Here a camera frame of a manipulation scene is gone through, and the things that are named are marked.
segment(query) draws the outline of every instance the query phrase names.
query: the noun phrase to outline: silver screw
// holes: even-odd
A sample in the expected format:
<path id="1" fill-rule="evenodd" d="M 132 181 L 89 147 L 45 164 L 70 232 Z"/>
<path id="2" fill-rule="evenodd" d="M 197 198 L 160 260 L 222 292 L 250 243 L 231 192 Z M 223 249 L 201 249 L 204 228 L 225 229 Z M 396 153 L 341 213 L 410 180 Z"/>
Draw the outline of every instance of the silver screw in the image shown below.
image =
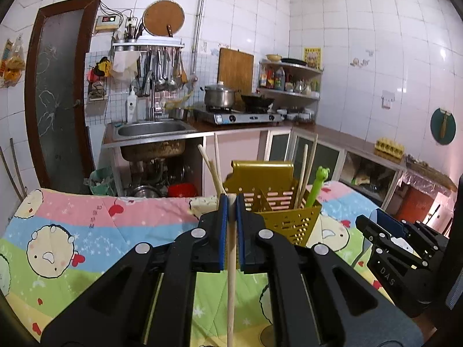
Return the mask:
<path id="1" fill-rule="evenodd" d="M 150 251 L 150 245 L 146 242 L 141 242 L 140 244 L 137 244 L 137 246 L 135 247 L 135 251 L 138 254 L 148 253 Z"/>
<path id="2" fill-rule="evenodd" d="M 195 228 L 191 230 L 191 236 L 196 237 L 197 239 L 205 236 L 205 230 L 202 228 Z"/>
<path id="3" fill-rule="evenodd" d="M 273 236 L 273 232 L 269 229 L 261 229 L 259 231 L 259 236 L 263 239 L 270 239 Z"/>
<path id="4" fill-rule="evenodd" d="M 313 248 L 316 254 L 319 254 L 320 256 L 324 256 L 325 254 L 328 254 L 330 251 L 328 247 L 325 244 L 317 244 L 315 248 Z"/>

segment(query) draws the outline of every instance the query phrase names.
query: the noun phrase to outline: stainless steel sink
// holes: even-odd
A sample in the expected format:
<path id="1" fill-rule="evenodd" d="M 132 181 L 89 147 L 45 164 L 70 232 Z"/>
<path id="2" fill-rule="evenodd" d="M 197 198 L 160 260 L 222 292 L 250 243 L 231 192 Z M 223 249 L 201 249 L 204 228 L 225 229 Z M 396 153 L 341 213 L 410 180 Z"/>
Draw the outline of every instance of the stainless steel sink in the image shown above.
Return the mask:
<path id="1" fill-rule="evenodd" d="M 113 139 L 115 141 L 120 141 L 134 138 L 156 137 L 161 135 L 187 134 L 195 131 L 195 128 L 183 121 L 165 119 L 114 127 Z"/>

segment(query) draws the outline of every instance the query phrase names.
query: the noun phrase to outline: digital display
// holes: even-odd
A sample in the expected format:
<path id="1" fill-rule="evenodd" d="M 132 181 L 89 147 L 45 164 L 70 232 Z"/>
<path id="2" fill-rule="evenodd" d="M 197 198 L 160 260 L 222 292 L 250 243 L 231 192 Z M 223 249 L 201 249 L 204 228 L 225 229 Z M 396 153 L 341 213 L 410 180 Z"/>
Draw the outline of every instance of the digital display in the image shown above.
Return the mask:
<path id="1" fill-rule="evenodd" d="M 102 22 L 114 22 L 116 20 L 116 16 L 104 16 Z"/>

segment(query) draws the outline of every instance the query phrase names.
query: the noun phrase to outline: metal chopstick basket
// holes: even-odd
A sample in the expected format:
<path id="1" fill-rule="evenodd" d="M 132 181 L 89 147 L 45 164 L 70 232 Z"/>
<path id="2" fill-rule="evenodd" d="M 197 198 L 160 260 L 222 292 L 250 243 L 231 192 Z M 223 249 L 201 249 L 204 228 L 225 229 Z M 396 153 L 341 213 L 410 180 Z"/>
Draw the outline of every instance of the metal chopstick basket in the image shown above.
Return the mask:
<path id="1" fill-rule="evenodd" d="M 244 193 L 246 210 L 263 216 L 268 229 L 284 235 L 292 244 L 305 247 L 321 204 L 293 209 L 298 180 L 290 161 L 234 160 L 233 173 L 224 182 L 228 193 Z M 305 191 L 303 203 L 309 196 Z"/>

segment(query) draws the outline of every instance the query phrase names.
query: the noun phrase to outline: gas stove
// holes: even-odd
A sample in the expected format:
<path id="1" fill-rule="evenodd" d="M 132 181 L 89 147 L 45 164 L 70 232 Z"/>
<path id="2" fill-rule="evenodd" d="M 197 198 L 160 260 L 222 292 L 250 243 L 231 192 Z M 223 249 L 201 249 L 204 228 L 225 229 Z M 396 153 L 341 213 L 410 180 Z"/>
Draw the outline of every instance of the gas stove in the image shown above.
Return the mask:
<path id="1" fill-rule="evenodd" d="M 282 117 L 277 113 L 264 110 L 236 110 L 233 108 L 210 108 L 204 105 L 194 107 L 196 120 L 214 125 L 247 124 L 247 123 L 278 123 Z"/>

